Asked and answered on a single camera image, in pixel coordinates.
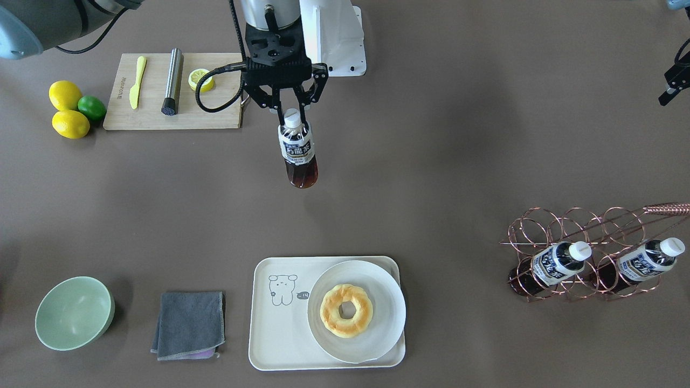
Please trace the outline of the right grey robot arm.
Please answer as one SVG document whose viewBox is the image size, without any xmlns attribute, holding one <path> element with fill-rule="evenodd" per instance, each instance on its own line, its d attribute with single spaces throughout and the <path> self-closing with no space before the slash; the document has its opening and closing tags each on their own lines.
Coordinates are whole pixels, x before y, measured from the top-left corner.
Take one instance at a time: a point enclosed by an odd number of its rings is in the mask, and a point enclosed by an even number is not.
<svg viewBox="0 0 690 388">
<path fill-rule="evenodd" d="M 128 10 L 141 1 L 2 1 L 2 57 L 19 60 L 49 49 L 63 50 L 74 41 L 103 27 L 108 33 Z M 311 103 L 320 99 L 329 77 L 328 66 L 314 63 L 306 54 L 301 8 L 298 1 L 243 1 L 245 32 L 241 33 L 234 2 L 229 2 L 238 37 L 241 61 L 210 71 L 210 74 L 240 72 L 235 95 L 216 108 L 205 106 L 200 87 L 195 88 L 197 105 L 216 113 L 248 93 L 260 107 L 276 113 L 286 124 L 280 93 L 291 89 L 300 104 L 300 118 Z"/>
</svg>

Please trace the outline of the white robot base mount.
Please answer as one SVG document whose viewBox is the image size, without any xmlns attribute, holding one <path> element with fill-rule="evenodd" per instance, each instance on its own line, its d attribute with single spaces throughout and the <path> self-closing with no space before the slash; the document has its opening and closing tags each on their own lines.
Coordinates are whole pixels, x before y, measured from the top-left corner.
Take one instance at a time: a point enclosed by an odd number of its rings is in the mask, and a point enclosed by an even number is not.
<svg viewBox="0 0 690 388">
<path fill-rule="evenodd" d="M 300 1 L 307 57 L 324 63 L 333 77 L 367 71 L 361 9 L 351 1 Z"/>
</svg>

